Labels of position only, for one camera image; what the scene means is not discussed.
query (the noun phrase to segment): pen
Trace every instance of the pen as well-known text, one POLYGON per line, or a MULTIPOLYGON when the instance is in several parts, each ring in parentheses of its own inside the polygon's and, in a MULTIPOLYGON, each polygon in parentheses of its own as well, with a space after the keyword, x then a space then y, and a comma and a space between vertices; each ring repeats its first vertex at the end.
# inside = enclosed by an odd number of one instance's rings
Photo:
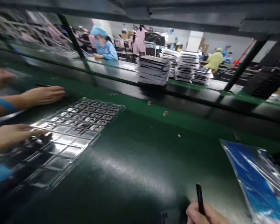
POLYGON ((197 199, 198 199, 198 209, 202 215, 205 215, 203 199, 202 199, 202 189, 200 184, 196 184, 197 199))

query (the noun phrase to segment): table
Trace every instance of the table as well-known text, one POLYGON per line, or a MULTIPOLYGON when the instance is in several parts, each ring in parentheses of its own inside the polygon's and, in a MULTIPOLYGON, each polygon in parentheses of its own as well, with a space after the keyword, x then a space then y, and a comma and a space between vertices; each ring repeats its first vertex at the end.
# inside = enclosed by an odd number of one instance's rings
MULTIPOLYGON (((141 93, 134 97, 120 93, 110 96, 114 91, 43 72, 40 75, 39 71, 21 77, 18 84, 31 88, 34 83, 61 85, 74 94, 124 104, 126 110, 56 188, 38 196, 10 223, 158 223, 161 212, 177 208, 184 197, 196 198, 197 182, 202 185, 205 202, 231 223, 251 223, 219 139, 234 141, 237 132, 239 142, 269 152, 280 151, 280 142, 168 108, 164 106, 165 95, 154 95, 148 106, 147 100, 141 100, 141 93)), ((190 108, 203 114, 208 111, 205 107, 190 108)), ((10 122, 32 123, 58 108, 60 105, 33 108, 10 122)), ((218 114, 221 119, 232 119, 232 113, 228 113, 218 114)))

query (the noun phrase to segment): plastic bag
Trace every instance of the plastic bag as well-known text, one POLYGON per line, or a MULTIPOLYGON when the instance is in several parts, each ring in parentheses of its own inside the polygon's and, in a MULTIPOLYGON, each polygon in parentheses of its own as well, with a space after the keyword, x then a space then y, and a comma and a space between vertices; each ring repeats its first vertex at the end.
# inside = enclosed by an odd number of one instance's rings
POLYGON ((220 142, 244 193, 253 223, 280 224, 280 172, 266 150, 220 142))

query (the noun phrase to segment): blue wristband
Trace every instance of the blue wristband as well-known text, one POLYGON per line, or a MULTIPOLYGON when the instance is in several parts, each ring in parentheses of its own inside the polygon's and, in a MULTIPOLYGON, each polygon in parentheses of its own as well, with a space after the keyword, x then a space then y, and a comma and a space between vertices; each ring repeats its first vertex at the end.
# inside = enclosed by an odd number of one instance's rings
POLYGON ((8 113, 8 114, 13 114, 15 112, 18 112, 17 108, 14 107, 14 105, 12 105, 10 102, 8 101, 5 101, 3 99, 0 98, 0 106, 2 108, 5 109, 5 111, 8 113))

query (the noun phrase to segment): metal frame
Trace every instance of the metal frame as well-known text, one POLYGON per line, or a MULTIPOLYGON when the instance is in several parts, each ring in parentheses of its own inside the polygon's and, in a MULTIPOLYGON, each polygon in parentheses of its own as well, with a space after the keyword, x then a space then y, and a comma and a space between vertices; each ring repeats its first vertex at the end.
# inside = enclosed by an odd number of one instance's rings
POLYGON ((68 21, 66 20, 65 16, 62 14, 57 13, 58 18, 60 19, 62 25, 64 26, 65 30, 68 33, 68 36, 70 40, 72 41, 72 44, 74 46, 74 49, 78 52, 81 59, 85 59, 85 55, 81 49, 81 47, 78 44, 77 39, 75 38, 75 35, 72 32, 72 29, 70 28, 68 21))
POLYGON ((243 62, 240 64, 238 69, 235 71, 234 75, 230 79, 230 81, 225 86, 224 90, 229 91, 232 86, 238 81, 238 79, 241 77, 243 72, 246 70, 246 68, 249 66, 251 61, 254 59, 254 57, 258 54, 258 52, 262 49, 264 44, 267 42, 267 40, 257 40, 251 49, 251 51, 248 53, 248 55, 245 57, 243 62))

